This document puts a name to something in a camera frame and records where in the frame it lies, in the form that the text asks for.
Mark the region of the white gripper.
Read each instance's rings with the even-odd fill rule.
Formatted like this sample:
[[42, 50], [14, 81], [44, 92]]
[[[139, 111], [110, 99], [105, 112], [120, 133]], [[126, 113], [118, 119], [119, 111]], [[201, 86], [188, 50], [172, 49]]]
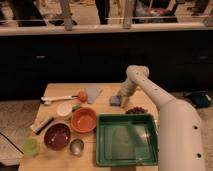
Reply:
[[137, 85], [129, 79], [126, 79], [122, 83], [121, 88], [118, 91], [118, 95], [122, 96], [121, 97], [121, 105], [120, 105], [121, 108], [125, 108], [128, 105], [129, 100], [130, 100], [129, 97], [132, 96], [135, 93], [136, 88], [137, 88]]

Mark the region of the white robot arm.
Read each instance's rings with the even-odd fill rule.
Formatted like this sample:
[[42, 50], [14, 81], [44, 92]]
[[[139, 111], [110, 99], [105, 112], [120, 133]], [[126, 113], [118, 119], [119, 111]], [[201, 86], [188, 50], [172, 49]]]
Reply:
[[118, 91], [122, 101], [140, 87], [158, 110], [158, 171], [206, 171], [202, 119], [196, 109], [152, 82], [146, 66], [130, 65], [126, 75]]

